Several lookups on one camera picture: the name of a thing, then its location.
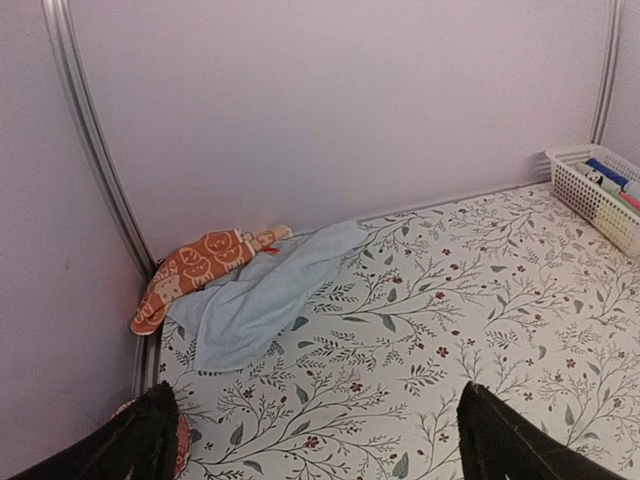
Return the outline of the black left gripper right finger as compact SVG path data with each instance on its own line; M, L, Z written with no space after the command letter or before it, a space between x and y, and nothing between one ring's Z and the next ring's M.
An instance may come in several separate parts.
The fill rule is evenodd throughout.
M536 428L481 384L469 381L465 385L456 413L466 479L620 477Z

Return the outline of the dark blue rolled towel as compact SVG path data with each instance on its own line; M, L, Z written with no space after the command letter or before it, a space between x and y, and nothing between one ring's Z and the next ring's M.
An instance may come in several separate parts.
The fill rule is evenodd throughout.
M619 185L622 189L625 189L625 187L629 184L630 180L627 179L626 177L616 173L614 170L610 169L609 167L603 165L602 163L600 163L597 159L595 158L590 158L586 164L588 166L590 166L591 168L599 171L600 173L602 173L604 176L606 176L609 180L613 181L614 183L616 183L617 185Z

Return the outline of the light blue terry towel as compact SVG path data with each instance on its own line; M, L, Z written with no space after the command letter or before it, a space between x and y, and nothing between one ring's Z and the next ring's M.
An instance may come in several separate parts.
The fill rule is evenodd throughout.
M259 253L241 269L176 300L168 318L195 336L193 367L228 372L259 359L366 238L357 222L347 221L281 240L278 254Z

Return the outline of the white perforated plastic basket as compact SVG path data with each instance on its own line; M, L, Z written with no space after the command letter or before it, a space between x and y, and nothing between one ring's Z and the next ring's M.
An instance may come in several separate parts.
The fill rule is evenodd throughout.
M588 220L627 256L639 257L639 210L620 194L611 195L590 182L574 166L590 158L639 183L639 167L619 154L596 144L556 147L544 152L550 162L553 191L565 204Z

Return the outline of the panda print rolled towel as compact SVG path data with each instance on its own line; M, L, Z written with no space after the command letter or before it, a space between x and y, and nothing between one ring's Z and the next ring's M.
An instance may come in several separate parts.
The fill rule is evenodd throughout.
M611 195L618 195L622 192L620 185L606 177L602 172L594 169L586 163L578 163L574 168L583 174L590 182L599 185L604 191Z

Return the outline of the orange patterned towel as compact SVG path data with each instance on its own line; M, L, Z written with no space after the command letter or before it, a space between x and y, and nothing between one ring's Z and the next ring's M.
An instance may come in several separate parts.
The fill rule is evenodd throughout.
M272 244L291 234L286 225L256 232L209 232L176 249L148 283L131 321L131 331L139 336L154 333L177 299L248 264L258 252L269 251Z

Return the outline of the floral table cover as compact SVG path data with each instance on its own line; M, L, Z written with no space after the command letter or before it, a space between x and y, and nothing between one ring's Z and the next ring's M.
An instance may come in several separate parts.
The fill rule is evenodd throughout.
M159 376L182 479L458 479L470 381L565 446L639 475L639 265L547 185L364 223L367 239L254 363Z

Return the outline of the aluminium frame post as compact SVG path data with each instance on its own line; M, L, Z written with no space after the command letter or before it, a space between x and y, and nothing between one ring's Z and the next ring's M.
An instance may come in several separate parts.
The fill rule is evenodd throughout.
M83 68L68 1L41 3L62 89L89 168L123 244L143 279L149 280L156 261L126 197L101 128Z
M589 134L589 142L592 144L602 143L611 109L618 63L623 4L622 0L611 0L609 2L604 58Z

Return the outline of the right aluminium frame post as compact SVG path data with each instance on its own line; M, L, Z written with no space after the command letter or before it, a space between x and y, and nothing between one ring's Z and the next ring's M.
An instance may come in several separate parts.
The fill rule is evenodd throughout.
M592 144L602 143L611 109L618 63L623 4L622 0L611 0L609 2L604 58L589 134L589 142Z

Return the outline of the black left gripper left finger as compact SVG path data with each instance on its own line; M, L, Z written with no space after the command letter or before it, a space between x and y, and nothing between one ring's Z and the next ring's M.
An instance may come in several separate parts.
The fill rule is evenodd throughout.
M172 479L176 473L179 409L159 383L101 428L16 479Z

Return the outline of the left aluminium frame post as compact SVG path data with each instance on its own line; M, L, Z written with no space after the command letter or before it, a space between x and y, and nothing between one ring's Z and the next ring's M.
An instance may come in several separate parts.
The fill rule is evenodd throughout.
M62 89L89 168L123 244L143 279L149 280L156 261L126 197L101 128L83 68L68 1L41 3Z

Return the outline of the pink rolled towel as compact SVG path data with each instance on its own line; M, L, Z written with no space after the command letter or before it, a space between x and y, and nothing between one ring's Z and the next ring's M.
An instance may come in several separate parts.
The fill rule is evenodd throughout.
M620 196L628 202L634 209L640 210L640 201L626 192L621 192Z

